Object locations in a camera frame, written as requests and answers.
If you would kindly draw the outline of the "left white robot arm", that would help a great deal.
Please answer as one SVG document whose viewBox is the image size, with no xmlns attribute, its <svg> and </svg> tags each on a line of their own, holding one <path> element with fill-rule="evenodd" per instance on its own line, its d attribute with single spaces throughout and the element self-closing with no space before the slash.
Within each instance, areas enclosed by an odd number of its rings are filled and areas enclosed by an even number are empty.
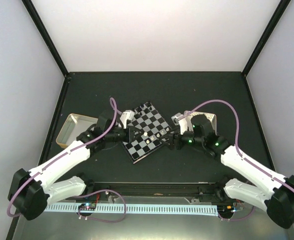
<svg viewBox="0 0 294 240">
<path fill-rule="evenodd" d="M 7 215 L 34 220 L 47 206 L 75 197 L 90 199 L 95 192 L 91 180 L 82 175 L 58 181 L 65 173 L 88 160 L 106 147 L 107 143 L 131 143 L 144 134 L 142 129 L 128 124 L 134 117 L 131 110 L 104 112 L 97 121 L 80 133 L 62 152 L 30 170 L 17 170 L 11 181 L 7 199 Z"/>
</svg>

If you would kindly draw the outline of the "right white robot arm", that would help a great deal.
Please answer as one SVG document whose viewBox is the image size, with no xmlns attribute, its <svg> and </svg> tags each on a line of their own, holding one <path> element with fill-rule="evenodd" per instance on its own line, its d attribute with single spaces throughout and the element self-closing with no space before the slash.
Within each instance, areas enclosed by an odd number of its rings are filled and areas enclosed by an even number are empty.
<svg viewBox="0 0 294 240">
<path fill-rule="evenodd" d="M 187 121 L 173 116 L 177 128 L 167 131 L 160 139 L 171 150 L 185 145 L 197 146 L 209 157 L 219 161 L 249 180 L 228 180 L 214 189 L 221 202 L 240 200 L 267 213 L 278 226 L 289 229 L 294 224 L 294 175 L 286 177 L 271 170 L 241 151 L 236 145 L 216 134 L 211 121 L 198 114 Z"/>
</svg>

